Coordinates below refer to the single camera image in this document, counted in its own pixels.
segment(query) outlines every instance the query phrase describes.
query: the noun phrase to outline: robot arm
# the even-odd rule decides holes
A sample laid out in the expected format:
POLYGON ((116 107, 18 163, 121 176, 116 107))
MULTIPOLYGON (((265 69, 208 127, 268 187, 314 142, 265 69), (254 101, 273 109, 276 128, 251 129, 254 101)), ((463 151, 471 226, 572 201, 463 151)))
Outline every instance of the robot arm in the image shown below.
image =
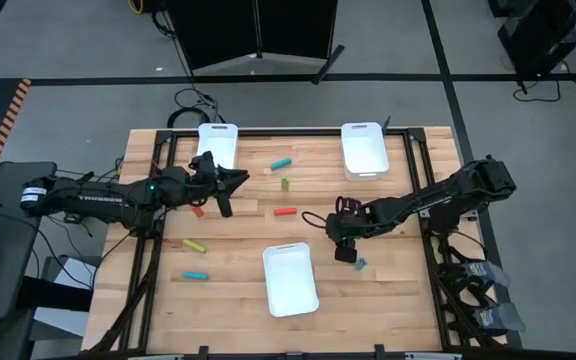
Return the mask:
POLYGON ((413 213, 427 211, 430 229, 434 233, 449 233, 456 229, 462 214, 507 199, 515 189, 504 163, 488 157, 466 164, 446 180, 400 198, 361 204, 339 197, 336 213, 326 218, 326 234, 337 244, 335 258, 354 262, 356 239, 390 232, 413 213))
POLYGON ((148 228, 163 207, 202 206, 214 196, 221 215, 232 216, 230 195, 249 178, 248 172, 216 168, 210 152, 193 158, 189 167, 194 175, 182 167, 168 167, 131 184, 91 182, 92 174, 79 180, 42 177, 25 184, 21 207, 28 216, 65 211, 133 230, 148 228))

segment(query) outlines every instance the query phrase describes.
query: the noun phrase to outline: white container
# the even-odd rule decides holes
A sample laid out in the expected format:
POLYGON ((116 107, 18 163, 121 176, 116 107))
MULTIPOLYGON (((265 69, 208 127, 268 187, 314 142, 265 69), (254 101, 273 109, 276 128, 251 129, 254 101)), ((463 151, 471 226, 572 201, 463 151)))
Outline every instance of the white container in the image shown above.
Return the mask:
POLYGON ((379 124, 344 124, 341 127, 341 146, 348 180, 376 180, 388 173, 390 164, 379 124))
POLYGON ((272 316, 311 313, 319 308, 308 244, 269 247, 263 258, 272 316))
POLYGON ((212 152, 215 166, 234 169, 237 160, 237 136, 239 130, 233 124, 199 125, 199 146, 197 155, 212 152))

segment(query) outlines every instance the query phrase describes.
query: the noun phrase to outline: wooden tabletop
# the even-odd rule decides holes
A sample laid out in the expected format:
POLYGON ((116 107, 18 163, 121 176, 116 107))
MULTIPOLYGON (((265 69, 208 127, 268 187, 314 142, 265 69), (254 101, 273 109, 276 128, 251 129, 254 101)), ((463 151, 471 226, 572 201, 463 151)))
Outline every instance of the wooden tabletop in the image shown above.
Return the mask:
MULTIPOLYGON (((455 141, 450 127, 425 130, 435 178, 440 181, 461 166, 455 141)), ((155 133, 131 131, 121 183, 148 176, 155 133)), ((370 352, 374 344, 384 344, 386 351, 440 350, 416 216, 389 234, 359 240, 357 250, 368 266, 357 271, 335 261, 335 245, 323 230, 307 225, 300 216, 272 213, 275 208, 297 207, 299 212, 325 217, 334 212, 340 195, 370 201, 412 192, 401 137, 386 137, 386 148, 390 161, 386 176, 349 182, 339 137, 240 137, 236 167, 248 170, 251 178, 232 197, 234 216, 221 218, 214 200, 203 207, 202 218, 188 206, 167 215, 148 353, 197 353, 200 345, 208 345, 211 353, 370 352), (293 159, 291 166, 270 170, 271 163, 285 157, 293 159), (290 179, 289 192, 281 190, 283 177, 290 179), (208 251, 199 253, 183 245, 184 239, 208 251), (296 242, 310 246, 320 306, 311 314, 274 318, 268 311, 262 252, 296 242), (184 279, 185 271, 208 273, 210 280, 184 279)), ((196 151, 196 139, 180 140, 175 165, 187 167, 196 151)), ((416 145, 415 152, 423 186, 416 145)), ((460 230, 479 238, 476 223, 462 221, 460 230)), ((111 226, 105 251, 125 234, 121 226, 111 226)), ((466 256, 483 257, 477 244, 459 235, 450 242, 466 256)), ((121 311, 134 249, 135 239, 129 238, 104 260, 83 349, 99 341, 121 311)))

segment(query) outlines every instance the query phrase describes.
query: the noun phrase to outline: yellow block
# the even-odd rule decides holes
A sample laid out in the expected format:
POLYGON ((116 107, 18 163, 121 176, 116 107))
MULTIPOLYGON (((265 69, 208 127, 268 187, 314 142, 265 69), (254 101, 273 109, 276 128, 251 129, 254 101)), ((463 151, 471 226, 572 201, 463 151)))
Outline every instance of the yellow block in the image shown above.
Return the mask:
POLYGON ((197 244, 196 242, 194 242, 194 241, 192 241, 192 240, 185 239, 185 240, 184 240, 184 244, 190 246, 191 248, 193 248, 193 249, 195 249, 195 250, 197 250, 197 251, 199 251, 199 252, 202 252, 202 253, 205 253, 205 252, 206 252, 206 248, 205 248, 205 247, 197 244))

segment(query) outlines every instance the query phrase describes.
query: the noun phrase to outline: gray floor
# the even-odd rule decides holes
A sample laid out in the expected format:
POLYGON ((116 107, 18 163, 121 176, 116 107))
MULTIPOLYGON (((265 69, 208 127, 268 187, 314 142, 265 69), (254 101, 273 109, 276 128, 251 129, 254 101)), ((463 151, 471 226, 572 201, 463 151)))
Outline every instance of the gray floor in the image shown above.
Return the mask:
MULTIPOLYGON (((452 73, 510 73, 496 38, 502 21, 485 0, 433 0, 452 73)), ((332 72, 438 73, 417 0, 340 0, 335 43, 346 52, 332 72)), ((0 17, 0 77, 78 78, 183 75, 172 43, 125 1, 95 6, 67 0, 9 0, 0 17)), ((311 65, 253 60, 207 74, 312 73, 311 65)), ((569 56, 576 72, 576 51, 569 56)), ((32 87, 3 159, 52 160, 60 168, 105 171, 131 128, 163 127, 175 85, 32 87)), ((576 351, 576 86, 559 103, 518 103, 514 83, 457 83, 473 150, 507 162, 517 194, 491 209, 510 293, 527 331, 524 346, 576 351)), ((429 82, 324 82, 200 85, 240 126, 321 126, 349 121, 452 125, 443 85, 429 82)), ((550 97, 554 83, 530 96, 550 97)), ((197 119, 179 119, 194 126, 197 119)), ((99 255, 105 227, 91 239, 71 230, 84 255, 99 255)), ((75 255, 63 230, 42 223, 57 253, 75 255)), ((45 245, 36 249, 46 256, 45 245)), ((34 274, 34 265, 28 269, 34 274)), ((43 355, 76 352, 49 344, 43 355)))

